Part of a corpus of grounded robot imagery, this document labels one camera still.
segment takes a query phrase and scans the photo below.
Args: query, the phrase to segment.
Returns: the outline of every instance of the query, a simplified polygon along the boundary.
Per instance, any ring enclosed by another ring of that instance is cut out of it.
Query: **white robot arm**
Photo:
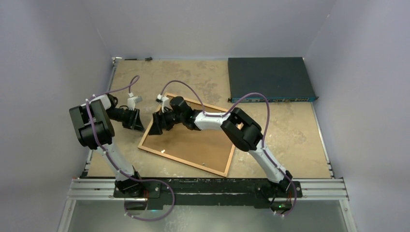
[[[266,173],[267,179],[282,188],[289,187],[292,175],[276,160],[269,148],[262,146],[261,127],[240,108],[230,113],[208,113],[191,109],[180,96],[169,100],[158,95],[162,103],[160,111],[153,114],[153,125],[150,135],[162,134],[162,129],[170,130],[174,124],[182,123],[190,130],[222,130],[233,144],[242,151],[249,152]]]

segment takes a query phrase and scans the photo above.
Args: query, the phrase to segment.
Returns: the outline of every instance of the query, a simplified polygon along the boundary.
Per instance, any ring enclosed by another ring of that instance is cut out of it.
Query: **metal bracket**
[[[300,182],[303,192],[303,197],[298,198],[298,201],[348,200],[343,179],[294,179],[294,181]],[[68,199],[145,201],[145,198],[114,198],[114,182],[115,179],[73,179]],[[285,200],[286,198],[275,198],[275,201]]]
[[[113,66],[116,66],[118,62],[122,60],[122,57],[111,57],[111,59],[113,60]]]
[[[67,232],[70,227],[71,218],[75,207],[75,200],[67,200],[61,216],[60,225],[57,232]]]

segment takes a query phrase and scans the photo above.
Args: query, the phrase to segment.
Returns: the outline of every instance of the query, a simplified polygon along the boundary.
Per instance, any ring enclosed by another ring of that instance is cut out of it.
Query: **stained surface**
[[[112,83],[112,89],[126,86],[134,75],[141,79],[132,87],[134,95],[143,97],[137,104],[141,110],[141,121],[145,127],[157,109],[156,96],[170,80],[182,80],[188,83],[203,102],[229,109],[227,102],[230,95],[228,65],[226,60],[123,60],[119,63]],[[170,84],[166,92],[196,99],[195,95],[179,83]],[[127,103],[127,91],[114,93],[119,105]],[[240,103],[242,108],[262,129],[266,123],[266,105],[264,103]],[[329,178],[329,170],[324,155],[322,142],[317,129],[310,103],[271,103],[270,122],[266,135],[266,144],[278,161],[295,178]],[[218,177],[188,165],[150,154],[137,148],[143,133],[124,129],[113,121],[116,142],[125,157],[143,176],[183,176],[183,177]],[[94,152],[89,176],[114,176],[102,157]],[[228,177],[266,177],[255,159],[246,152],[235,150]]]

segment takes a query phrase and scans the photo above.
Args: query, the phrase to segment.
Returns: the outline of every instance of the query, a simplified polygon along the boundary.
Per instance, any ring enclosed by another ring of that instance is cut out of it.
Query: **white wall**
[[[338,0],[305,62],[360,231],[410,228],[410,2]]]
[[[106,88],[111,58],[78,0],[4,0],[0,32],[0,227],[56,231],[87,157],[68,110]]]
[[[336,0],[85,0],[112,56],[304,56]]]

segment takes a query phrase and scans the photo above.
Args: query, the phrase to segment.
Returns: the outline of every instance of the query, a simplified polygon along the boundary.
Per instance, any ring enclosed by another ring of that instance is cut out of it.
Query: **purple cable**
[[[236,105],[238,105],[243,99],[249,97],[250,95],[258,95],[258,96],[261,96],[261,97],[265,100],[266,109],[268,110],[268,114],[267,114],[267,118],[266,118],[266,126],[265,126],[265,130],[264,130],[264,135],[262,136],[262,148],[264,148],[264,147],[265,147],[266,132],[267,132],[268,126],[269,126],[270,108],[269,108],[268,99],[266,99],[266,97],[265,97],[263,94],[261,94],[261,93],[248,93],[247,95],[245,95],[245,96],[243,96],[242,98],[240,98],[237,102],[235,102],[235,104],[234,104],[234,105],[228,110],[228,112],[226,112],[223,116],[228,115],[228,114],[236,107]],[[268,156],[267,152],[266,152],[264,149],[262,149],[262,150],[264,151],[266,157],[268,157],[269,161],[277,168],[278,165],[272,160],[272,158],[270,158],[270,157]],[[295,193],[295,195],[294,195],[294,202],[293,202],[293,204],[292,204],[292,207],[291,207],[291,209],[288,210],[288,211],[286,212],[286,214],[285,214],[285,215],[288,215],[290,212],[292,212],[294,206],[296,205],[296,199],[297,199],[296,186],[294,185],[294,182],[286,175],[285,172],[283,172],[280,168],[278,168],[278,170],[279,170],[279,171],[285,176],[285,178],[291,183],[292,188],[293,188],[293,192]]]
[[[192,91],[192,93],[194,93],[194,95],[196,96],[196,98],[198,99],[198,101],[201,103],[202,112],[204,113],[205,116],[208,116],[208,117],[221,117],[220,115],[207,115],[207,114],[206,114],[206,111],[205,111],[204,103],[203,103],[202,100],[199,98],[198,94],[195,92],[195,90],[193,90],[193,88],[192,88],[191,86],[189,86],[187,83],[185,83],[185,82],[183,82],[183,81],[179,81],[179,80],[169,81],[167,84],[164,85],[164,88],[162,88],[162,90],[161,90],[161,95],[164,94],[165,88],[167,88],[167,86],[168,86],[170,83],[172,83],[172,82],[181,83],[181,84],[185,85],[186,87],[188,87],[188,88]]]
[[[103,93],[103,94],[101,94],[101,95],[108,94],[108,93],[113,93],[113,92],[118,92],[118,91],[121,91],[121,90],[124,90],[124,89],[126,89],[126,88],[131,87],[133,84],[135,84],[135,83],[138,81],[138,79],[139,79],[139,76],[138,76],[138,75],[135,76],[133,79],[135,79],[136,77],[138,77],[137,80],[134,81],[134,82],[131,81],[131,83],[130,83],[128,86],[126,86],[126,87],[124,87],[124,88],[121,88],[121,89],[117,89],[117,90],[113,90],[113,91],[108,91],[108,92]],[[93,95],[93,96],[90,98],[90,100],[87,100],[87,101],[86,101],[86,109],[87,109],[87,114],[88,114],[88,117],[89,117],[89,120],[90,120],[90,124],[91,124],[91,128],[92,128],[92,133],[93,133],[93,135],[94,135],[95,142],[96,142],[97,145],[103,150],[103,152],[104,152],[105,155],[107,156],[108,160],[110,161],[111,165],[113,165],[113,167],[114,167],[117,171],[119,171],[119,173],[121,173],[122,175],[126,176],[126,177],[129,178],[130,180],[133,180],[133,181],[136,181],[136,182],[158,181],[158,182],[160,182],[160,183],[166,185],[166,186],[169,188],[169,190],[170,190],[170,192],[171,192],[171,194],[172,194],[172,204],[171,204],[170,209],[169,209],[165,214],[163,214],[163,215],[160,216],[160,217],[151,218],[151,219],[141,218],[141,217],[135,217],[134,215],[131,215],[131,214],[127,211],[126,207],[124,206],[126,215],[129,216],[129,217],[131,217],[131,218],[134,218],[134,219],[137,219],[137,220],[141,220],[141,221],[157,221],[157,220],[163,219],[164,217],[168,216],[168,215],[171,213],[171,211],[173,210],[173,208],[174,208],[174,206],[175,206],[175,194],[174,194],[174,191],[172,190],[172,188],[171,188],[171,186],[170,186],[169,184],[167,184],[166,182],[164,182],[164,181],[162,181],[162,180],[156,180],[156,179],[139,180],[139,179],[133,178],[132,176],[130,176],[130,175],[126,174],[125,172],[123,172],[122,170],[120,170],[120,169],[118,168],[118,166],[113,162],[113,160],[111,159],[111,156],[109,155],[107,149],[105,149],[105,147],[103,147],[103,146],[101,145],[100,140],[98,139],[97,132],[96,132],[96,130],[95,130],[95,124],[94,124],[94,121],[92,120],[92,115],[91,115],[91,111],[90,111],[90,108],[89,108],[89,103],[90,103],[90,101],[93,100],[94,98],[98,97],[98,96]]]
[[[133,77],[130,81],[130,85],[128,87],[128,93],[131,93],[131,86],[133,85],[132,82],[134,81],[134,79],[137,78],[137,80],[134,82],[134,84],[140,79],[140,75],[136,75],[135,77]]]

